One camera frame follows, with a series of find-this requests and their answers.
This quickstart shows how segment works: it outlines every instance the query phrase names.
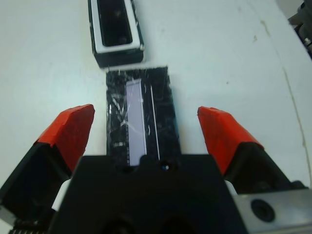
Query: white surface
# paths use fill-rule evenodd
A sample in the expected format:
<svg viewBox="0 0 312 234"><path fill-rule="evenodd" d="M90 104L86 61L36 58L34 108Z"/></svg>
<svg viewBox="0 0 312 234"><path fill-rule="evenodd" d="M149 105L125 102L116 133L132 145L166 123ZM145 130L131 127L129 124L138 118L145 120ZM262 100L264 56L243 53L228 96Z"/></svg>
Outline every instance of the white surface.
<svg viewBox="0 0 312 234"><path fill-rule="evenodd" d="M140 48L140 38L137 31L137 22L135 15L133 13L132 5L130 0L125 0L125 7L129 19L129 26L131 30L132 42L126 45L117 45L117 46L104 46L102 42L102 34L99 23L98 16L98 0L91 0L91 9L92 9L92 22L93 22L93 31L94 31L94 41L96 46L96 51L98 53L108 53L120 50L130 50Z"/></svg>
<svg viewBox="0 0 312 234"><path fill-rule="evenodd" d="M312 62L275 1L136 0L136 9L147 62L125 67L169 66L182 152L207 152L196 113L213 106L290 180L310 185ZM0 52L0 185L69 107L94 104L86 154L106 153L105 71L92 55L86 0L1 0Z"/></svg>

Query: black rectangular object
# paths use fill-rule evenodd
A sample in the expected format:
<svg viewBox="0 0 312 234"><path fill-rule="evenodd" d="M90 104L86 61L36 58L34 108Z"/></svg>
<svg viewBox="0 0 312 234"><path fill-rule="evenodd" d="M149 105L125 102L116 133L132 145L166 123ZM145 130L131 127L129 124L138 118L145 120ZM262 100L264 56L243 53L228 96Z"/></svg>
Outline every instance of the black rectangular object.
<svg viewBox="0 0 312 234"><path fill-rule="evenodd" d="M246 229L212 156L172 158L163 171L148 156L134 171L120 171L109 156L82 157L48 234L110 234L127 222L138 234L166 232L177 217L194 232L246 234Z"/></svg>
<svg viewBox="0 0 312 234"><path fill-rule="evenodd" d="M112 71L106 76L107 154L114 156L118 165L130 165L131 104L126 86L136 80L141 81L141 90L136 92L142 92L146 154L155 160L181 154L168 68Z"/></svg>
<svg viewBox="0 0 312 234"><path fill-rule="evenodd" d="M138 63L144 42L132 0L88 0L92 51L100 67Z"/></svg>
<svg viewBox="0 0 312 234"><path fill-rule="evenodd" d="M132 42L127 11L123 0L98 0L103 45L114 46Z"/></svg>

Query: black plastic part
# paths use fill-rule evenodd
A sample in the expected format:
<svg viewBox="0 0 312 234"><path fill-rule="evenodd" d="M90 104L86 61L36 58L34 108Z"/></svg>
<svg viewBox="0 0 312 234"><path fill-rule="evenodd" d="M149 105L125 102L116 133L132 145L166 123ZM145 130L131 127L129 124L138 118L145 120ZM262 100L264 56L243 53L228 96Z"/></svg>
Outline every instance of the black plastic part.
<svg viewBox="0 0 312 234"><path fill-rule="evenodd" d="M103 45L116 46L132 42L124 0L97 0Z"/></svg>
<svg viewBox="0 0 312 234"><path fill-rule="evenodd" d="M82 157L49 234L247 233L212 156L170 163L176 170L163 171L143 156L136 170L123 173L110 156Z"/></svg>
<svg viewBox="0 0 312 234"><path fill-rule="evenodd" d="M71 171L57 148L36 143L0 189L0 218L12 226L48 227L52 204Z"/></svg>
<svg viewBox="0 0 312 234"><path fill-rule="evenodd" d="M147 130L148 125L150 125L151 129L149 136L146 134L147 155L153 159L158 159L156 137L158 139L160 159L181 154L168 67L110 71L106 74L108 107L106 126L107 154L114 156L116 164L119 166L127 166L129 164L129 152L127 152L129 147L127 139L128 125L122 123L124 120L127 120L126 83L139 78L142 86L145 85L147 90L149 90L149 93L143 94L145 132L149 132ZM157 135L155 132L153 105L151 104L152 93L150 93L148 87L153 88Z"/></svg>
<svg viewBox="0 0 312 234"><path fill-rule="evenodd" d="M252 211L255 216L264 222L272 222L275 219L275 212L267 202L261 199L253 200L251 203Z"/></svg>
<svg viewBox="0 0 312 234"><path fill-rule="evenodd" d="M292 184L263 148L253 142L238 146L224 176L238 194L306 188L302 183Z"/></svg>
<svg viewBox="0 0 312 234"><path fill-rule="evenodd" d="M138 22L133 1L131 1L131 3L132 3L132 9L134 12L134 16L136 18L136 21ZM144 42L143 42L139 23L137 23L137 30L138 30L139 39L140 39L140 45L141 45L140 48L128 49L128 50L117 51L117 52L109 52L109 53L98 53L96 51L95 40L94 40L91 0L88 0L88 11L89 11L89 23L90 23L91 42L92 42L92 52L93 52L94 57L96 58L96 61L99 65L99 67L104 68L104 67L119 66L119 65L124 65L124 64L142 62L142 60L144 58ZM105 37L105 35L104 35L105 32L109 33L109 30L102 29L101 30L102 37ZM117 39L115 42L108 42L108 45L113 46L115 44L120 44L120 43L121 43L120 39Z"/></svg>

